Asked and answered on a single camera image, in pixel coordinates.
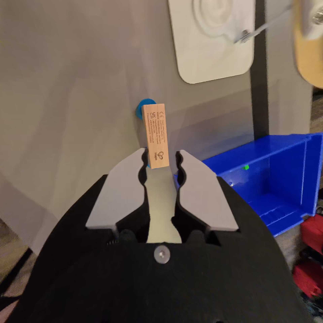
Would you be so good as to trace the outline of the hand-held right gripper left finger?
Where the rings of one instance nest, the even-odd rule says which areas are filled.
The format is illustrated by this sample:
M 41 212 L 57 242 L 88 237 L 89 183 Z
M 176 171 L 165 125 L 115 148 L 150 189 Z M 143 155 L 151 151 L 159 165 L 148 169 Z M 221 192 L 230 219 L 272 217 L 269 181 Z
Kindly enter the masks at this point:
M 131 230 L 138 242 L 147 242 L 150 210 L 144 151 L 138 149 L 109 172 L 86 222 L 87 229 L 110 229 L 115 237 Z

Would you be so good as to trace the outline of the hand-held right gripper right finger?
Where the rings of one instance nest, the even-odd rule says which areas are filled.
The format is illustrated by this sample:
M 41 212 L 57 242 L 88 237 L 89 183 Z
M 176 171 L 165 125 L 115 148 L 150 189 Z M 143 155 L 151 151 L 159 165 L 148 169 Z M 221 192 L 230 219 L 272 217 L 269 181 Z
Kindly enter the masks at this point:
M 172 224 L 181 242 L 199 231 L 208 243 L 216 231 L 236 232 L 239 226 L 215 172 L 185 150 L 176 152 L 178 189 Z

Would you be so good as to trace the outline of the blue plastic bin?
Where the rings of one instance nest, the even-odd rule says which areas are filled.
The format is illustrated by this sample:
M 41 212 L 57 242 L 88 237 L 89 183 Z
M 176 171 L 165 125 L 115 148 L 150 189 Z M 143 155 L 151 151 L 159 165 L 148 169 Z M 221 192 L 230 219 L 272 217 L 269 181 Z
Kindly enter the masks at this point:
M 256 213 L 275 237 L 313 216 L 322 168 L 322 133 L 268 135 L 205 159 L 216 173 L 235 220 L 240 206 Z

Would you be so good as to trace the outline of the natural wooden arch block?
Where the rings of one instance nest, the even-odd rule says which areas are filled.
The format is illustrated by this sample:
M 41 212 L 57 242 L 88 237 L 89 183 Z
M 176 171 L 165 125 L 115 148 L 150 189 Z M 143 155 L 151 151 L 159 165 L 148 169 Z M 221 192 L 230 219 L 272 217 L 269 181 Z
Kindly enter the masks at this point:
M 164 104 L 142 106 L 142 117 L 146 128 L 149 166 L 151 169 L 169 166 L 169 152 Z

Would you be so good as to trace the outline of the red bag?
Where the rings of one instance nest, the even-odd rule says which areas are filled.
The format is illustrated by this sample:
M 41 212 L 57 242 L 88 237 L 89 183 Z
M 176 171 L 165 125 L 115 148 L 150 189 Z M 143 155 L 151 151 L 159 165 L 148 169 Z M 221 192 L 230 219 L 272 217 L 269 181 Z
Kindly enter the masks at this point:
M 316 214 L 301 224 L 301 238 L 306 248 L 295 265 L 293 279 L 310 299 L 323 293 L 323 217 Z

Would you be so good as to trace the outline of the white document stand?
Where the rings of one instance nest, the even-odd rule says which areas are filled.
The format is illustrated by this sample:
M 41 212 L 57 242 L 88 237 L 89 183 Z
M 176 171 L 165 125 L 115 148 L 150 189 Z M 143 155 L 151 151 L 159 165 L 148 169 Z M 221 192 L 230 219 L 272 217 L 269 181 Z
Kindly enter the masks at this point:
M 269 22 L 255 27 L 254 0 L 168 1 L 179 75 L 197 84 L 246 73 L 255 37 L 287 18 L 294 7 L 294 57 L 300 75 L 322 88 L 322 1 L 290 1 Z

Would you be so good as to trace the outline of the black table frame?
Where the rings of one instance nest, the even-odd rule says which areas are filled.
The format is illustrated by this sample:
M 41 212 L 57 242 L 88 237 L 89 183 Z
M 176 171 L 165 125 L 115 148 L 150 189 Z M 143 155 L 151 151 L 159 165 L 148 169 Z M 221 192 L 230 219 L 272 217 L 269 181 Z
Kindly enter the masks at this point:
M 15 264 L 15 266 L 12 268 L 12 270 L 4 277 L 0 284 L 0 296 L 4 297 L 7 289 L 10 287 L 10 285 L 15 280 L 16 276 L 22 269 L 22 267 L 25 265 L 26 261 L 29 259 L 33 251 L 30 248 L 27 248 L 25 253 L 22 255 L 22 257 L 18 260 L 18 262 Z

